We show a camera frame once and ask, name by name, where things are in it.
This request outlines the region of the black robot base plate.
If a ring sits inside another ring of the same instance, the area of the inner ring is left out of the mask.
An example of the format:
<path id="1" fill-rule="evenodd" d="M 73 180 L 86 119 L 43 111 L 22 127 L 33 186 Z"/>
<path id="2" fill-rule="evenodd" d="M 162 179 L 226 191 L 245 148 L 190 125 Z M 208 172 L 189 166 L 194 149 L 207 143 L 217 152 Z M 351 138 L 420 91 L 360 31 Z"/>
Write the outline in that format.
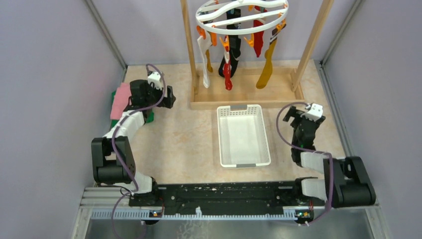
<path id="1" fill-rule="evenodd" d="M 288 207 L 309 209 L 325 205 L 318 198 L 299 194 L 294 181 L 153 184 L 152 191 L 134 194 L 131 207 L 158 207 L 166 216 L 278 216 Z"/>

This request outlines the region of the red sock white cuff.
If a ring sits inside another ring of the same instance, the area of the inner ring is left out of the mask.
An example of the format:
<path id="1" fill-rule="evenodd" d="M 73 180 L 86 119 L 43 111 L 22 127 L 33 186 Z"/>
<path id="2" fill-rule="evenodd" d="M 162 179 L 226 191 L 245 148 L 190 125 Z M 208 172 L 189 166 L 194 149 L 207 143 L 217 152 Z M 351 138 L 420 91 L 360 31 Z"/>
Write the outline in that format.
<path id="1" fill-rule="evenodd" d="M 223 67 L 223 74 L 225 80 L 225 89 L 231 91 L 232 89 L 232 82 L 231 82 L 231 64 L 230 64 L 230 53 L 226 51 L 224 53 L 224 67 Z"/>

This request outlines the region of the white round clip hanger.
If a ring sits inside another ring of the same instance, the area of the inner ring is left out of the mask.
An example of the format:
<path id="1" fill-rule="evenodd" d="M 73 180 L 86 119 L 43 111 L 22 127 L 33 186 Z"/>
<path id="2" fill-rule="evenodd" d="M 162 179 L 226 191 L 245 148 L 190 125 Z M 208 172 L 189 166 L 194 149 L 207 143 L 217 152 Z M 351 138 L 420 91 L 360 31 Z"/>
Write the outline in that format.
<path id="1" fill-rule="evenodd" d="M 246 35 L 282 24 L 290 10 L 287 0 L 209 0 L 195 13 L 202 29 L 219 35 Z"/>

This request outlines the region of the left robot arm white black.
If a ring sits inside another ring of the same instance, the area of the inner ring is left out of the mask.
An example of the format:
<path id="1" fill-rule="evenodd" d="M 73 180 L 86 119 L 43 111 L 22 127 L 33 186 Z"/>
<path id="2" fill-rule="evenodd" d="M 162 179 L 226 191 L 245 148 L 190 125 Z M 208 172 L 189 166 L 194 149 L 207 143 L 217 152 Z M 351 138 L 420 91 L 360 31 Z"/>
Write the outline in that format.
<path id="1" fill-rule="evenodd" d="M 91 142 L 93 177 L 97 183 L 140 194 L 148 206 L 158 203 L 160 193 L 153 188 L 153 178 L 136 169 L 130 142 L 153 116 L 153 108 L 170 109 L 175 100 L 172 87 L 161 79 L 134 80 L 118 87 L 111 111 L 116 123 L 108 133 Z"/>

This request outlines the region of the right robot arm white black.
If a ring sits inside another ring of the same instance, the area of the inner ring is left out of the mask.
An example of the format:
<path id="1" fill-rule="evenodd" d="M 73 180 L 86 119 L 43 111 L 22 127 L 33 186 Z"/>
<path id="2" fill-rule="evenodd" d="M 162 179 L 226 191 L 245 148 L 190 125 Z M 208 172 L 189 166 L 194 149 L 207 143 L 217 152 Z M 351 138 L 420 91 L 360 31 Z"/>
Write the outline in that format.
<path id="1" fill-rule="evenodd" d="M 292 191 L 293 201 L 305 205 L 312 198 L 318 198 L 331 208 L 374 205 L 375 189 L 361 157 L 334 158 L 331 153 L 316 150 L 316 131 L 325 120 L 323 107 L 310 104 L 299 110 L 290 105 L 287 109 L 283 121 L 293 128 L 288 144 L 293 162 L 323 174 L 323 179 L 297 179 L 297 188 Z"/>

